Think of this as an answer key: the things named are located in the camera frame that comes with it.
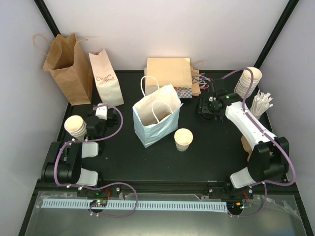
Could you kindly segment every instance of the black table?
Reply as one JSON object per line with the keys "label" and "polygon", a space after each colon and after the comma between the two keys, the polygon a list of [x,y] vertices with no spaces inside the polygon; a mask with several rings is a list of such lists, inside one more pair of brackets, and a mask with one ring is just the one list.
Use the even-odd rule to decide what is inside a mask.
{"label": "black table", "polygon": [[[207,77],[219,79],[230,71],[205,72]],[[180,109],[178,127],[187,128],[194,135],[187,151],[176,150],[174,132],[150,147],[144,148],[134,133],[132,117],[132,106],[142,98],[140,79],[144,72],[117,71],[116,73],[125,101],[123,105],[118,106],[124,116],[124,125],[116,136],[105,141],[105,149],[100,156],[83,159],[82,165],[85,169],[101,173],[106,183],[122,181],[132,184],[138,192],[197,194],[202,193],[209,182],[223,182],[230,174],[246,167],[248,154],[242,147],[241,132],[227,119],[223,123],[203,120],[196,113],[199,99],[197,97],[182,99],[183,106]],[[226,78],[225,85],[229,92],[233,92],[240,75],[241,72]],[[249,107],[254,94],[247,100]],[[94,86],[92,104],[68,106],[63,123],[72,115],[80,115],[85,119],[93,105],[99,102],[101,100]],[[266,114],[260,121],[271,130]],[[115,132],[117,128],[118,126],[108,128],[106,135]],[[62,124],[58,141],[68,141],[71,138]],[[62,191],[62,189],[39,180],[34,196],[41,190]],[[261,186],[255,187],[254,191],[263,194]],[[308,235],[313,235],[296,185],[286,188],[269,185],[268,192],[294,195]]]}

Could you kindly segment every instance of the gray wall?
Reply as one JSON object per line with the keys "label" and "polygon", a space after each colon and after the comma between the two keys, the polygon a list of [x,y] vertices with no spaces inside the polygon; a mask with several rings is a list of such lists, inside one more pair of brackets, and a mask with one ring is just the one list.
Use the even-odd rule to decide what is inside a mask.
{"label": "gray wall", "polygon": [[1,1],[0,17],[0,234],[15,236],[67,101],[32,44],[36,33],[53,39],[34,1]]}
{"label": "gray wall", "polygon": [[202,69],[255,64],[288,0],[45,0],[60,32],[105,48],[115,70],[147,58],[203,60]]}
{"label": "gray wall", "polygon": [[290,142],[297,185],[315,230],[315,1],[298,3],[262,65],[260,88],[274,97],[268,112],[278,136]]}

